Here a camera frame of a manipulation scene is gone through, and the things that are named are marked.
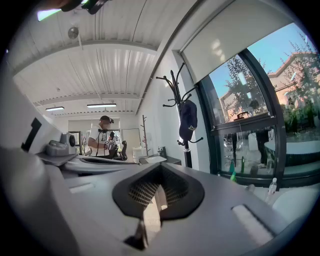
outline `coat rack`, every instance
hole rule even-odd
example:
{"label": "coat rack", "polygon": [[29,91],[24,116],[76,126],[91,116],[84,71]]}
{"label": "coat rack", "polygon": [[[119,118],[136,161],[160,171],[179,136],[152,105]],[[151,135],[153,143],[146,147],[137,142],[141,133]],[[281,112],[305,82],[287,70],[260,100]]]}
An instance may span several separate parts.
{"label": "coat rack", "polygon": [[[192,92],[197,87],[197,85],[196,85],[191,90],[187,91],[181,98],[180,92],[179,92],[179,87],[178,87],[178,84],[179,84],[178,83],[178,77],[179,77],[180,71],[181,71],[181,69],[183,68],[184,65],[185,65],[185,63],[182,63],[182,65],[181,65],[181,67],[180,67],[180,69],[178,71],[178,74],[176,75],[176,78],[174,76],[174,72],[172,70],[170,71],[172,82],[170,82],[165,75],[163,77],[156,77],[156,79],[162,79],[162,80],[165,80],[168,83],[169,87],[171,88],[171,90],[173,92],[173,96],[174,96],[173,99],[168,99],[168,102],[169,101],[174,101],[173,105],[165,105],[164,104],[162,106],[163,107],[167,107],[167,108],[172,108],[175,105],[177,105],[179,117],[181,117],[181,110],[182,110],[182,107],[183,107],[184,103],[186,102],[186,100],[188,100],[192,96],[190,92]],[[185,159],[186,167],[192,168],[192,159],[191,159],[191,152],[190,152],[190,149],[189,149],[189,142],[190,143],[197,143],[199,141],[202,141],[203,139],[204,138],[201,137],[197,141],[184,140],[183,142],[180,142],[179,140],[177,140],[178,145],[184,146],[184,159]]]}
{"label": "coat rack", "polygon": [[149,150],[148,150],[148,144],[147,144],[147,136],[146,136],[146,118],[144,115],[142,115],[142,119],[143,119],[143,125],[140,124],[140,126],[143,128],[143,140],[142,142],[145,143],[145,151],[146,151],[146,155],[149,155]]}

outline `large window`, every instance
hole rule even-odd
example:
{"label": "large window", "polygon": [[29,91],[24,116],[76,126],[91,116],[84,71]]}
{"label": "large window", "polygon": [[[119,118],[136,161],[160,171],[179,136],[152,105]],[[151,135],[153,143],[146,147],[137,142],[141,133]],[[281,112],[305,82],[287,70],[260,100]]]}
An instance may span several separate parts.
{"label": "large window", "polygon": [[294,23],[210,73],[199,95],[212,173],[265,187],[272,177],[283,187],[319,180],[310,177],[320,177],[320,55]]}
{"label": "large window", "polygon": [[[294,23],[248,50],[261,61],[281,105],[286,133],[284,175],[320,170],[319,53]],[[270,150],[275,145],[266,147]]]}

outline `sky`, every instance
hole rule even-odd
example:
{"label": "sky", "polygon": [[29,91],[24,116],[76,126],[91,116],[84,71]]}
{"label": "sky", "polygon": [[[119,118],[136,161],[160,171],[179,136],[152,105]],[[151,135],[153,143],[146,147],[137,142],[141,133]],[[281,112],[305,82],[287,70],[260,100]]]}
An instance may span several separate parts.
{"label": "sky", "polygon": [[[285,53],[290,55],[295,51],[289,41],[293,42],[293,44],[297,43],[300,46],[305,45],[304,38],[305,34],[302,30],[294,23],[291,23],[249,46],[248,50],[257,60],[261,60],[261,64],[265,62],[264,70],[266,72],[270,70],[271,72],[275,72],[283,64],[280,58],[286,61],[289,57]],[[307,42],[309,45],[312,45],[310,40],[307,40]],[[228,88],[225,87],[226,80],[230,79],[227,64],[225,63],[221,65],[209,76],[213,82],[218,97],[220,98],[226,94],[228,91]]]}

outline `office chair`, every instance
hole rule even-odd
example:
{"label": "office chair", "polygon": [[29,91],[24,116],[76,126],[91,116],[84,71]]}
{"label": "office chair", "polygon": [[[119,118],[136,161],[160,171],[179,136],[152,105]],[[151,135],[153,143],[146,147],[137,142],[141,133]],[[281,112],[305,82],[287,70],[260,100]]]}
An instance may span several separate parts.
{"label": "office chair", "polygon": [[118,152],[120,156],[114,157],[113,158],[114,160],[126,161],[128,159],[127,153],[126,153],[126,151],[127,151],[127,142],[125,140],[122,141],[122,145],[123,145],[122,152]]}

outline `black coat rack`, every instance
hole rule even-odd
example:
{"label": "black coat rack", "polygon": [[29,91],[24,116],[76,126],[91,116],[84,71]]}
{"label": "black coat rack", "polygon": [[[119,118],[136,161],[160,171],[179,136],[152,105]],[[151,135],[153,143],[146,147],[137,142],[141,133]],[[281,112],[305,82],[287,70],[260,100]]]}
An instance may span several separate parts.
{"label": "black coat rack", "polygon": [[[171,90],[173,92],[173,96],[174,96],[173,99],[168,99],[168,102],[169,101],[174,101],[173,105],[165,105],[164,104],[162,106],[163,107],[167,107],[167,108],[172,108],[175,105],[177,105],[180,118],[181,118],[181,110],[182,110],[182,107],[183,107],[184,103],[186,102],[186,100],[188,100],[192,96],[190,92],[192,92],[196,88],[196,86],[195,86],[191,90],[187,91],[181,98],[180,92],[179,92],[179,87],[178,87],[178,84],[179,84],[178,83],[178,77],[179,77],[180,71],[184,67],[184,65],[185,65],[185,63],[182,63],[182,65],[181,65],[181,67],[180,67],[180,69],[178,71],[178,74],[176,75],[176,78],[174,76],[174,72],[172,70],[170,71],[172,82],[170,82],[165,75],[163,77],[156,77],[156,79],[162,79],[162,80],[165,80],[168,83],[168,85],[170,86],[170,88],[171,88]],[[178,145],[184,146],[184,159],[185,159],[186,167],[192,168],[192,160],[191,160],[191,152],[190,152],[190,149],[189,149],[189,142],[190,143],[197,143],[199,141],[202,141],[203,139],[204,138],[201,137],[197,141],[184,140],[182,143],[179,140],[177,140]]]}

